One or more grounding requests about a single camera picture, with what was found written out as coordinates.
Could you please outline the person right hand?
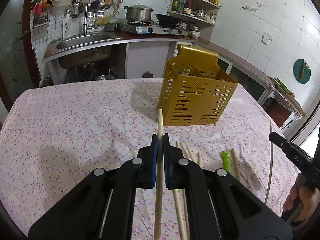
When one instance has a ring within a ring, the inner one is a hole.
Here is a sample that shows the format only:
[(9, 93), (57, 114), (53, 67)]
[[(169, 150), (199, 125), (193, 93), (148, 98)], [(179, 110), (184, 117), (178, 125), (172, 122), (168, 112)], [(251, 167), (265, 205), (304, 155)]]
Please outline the person right hand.
[(301, 186), (298, 189), (298, 184), (300, 182), (301, 174), (296, 178), (295, 184), (291, 187), (291, 190), (283, 204), (283, 213), (285, 211), (291, 210), (294, 206), (294, 201), (297, 197), (303, 203), (303, 207), (300, 213), (291, 222), (291, 226), (298, 230), (301, 225), (305, 225), (306, 221), (309, 220), (313, 212), (315, 211), (317, 205), (319, 204), (319, 191), (317, 189), (311, 190), (306, 186)]

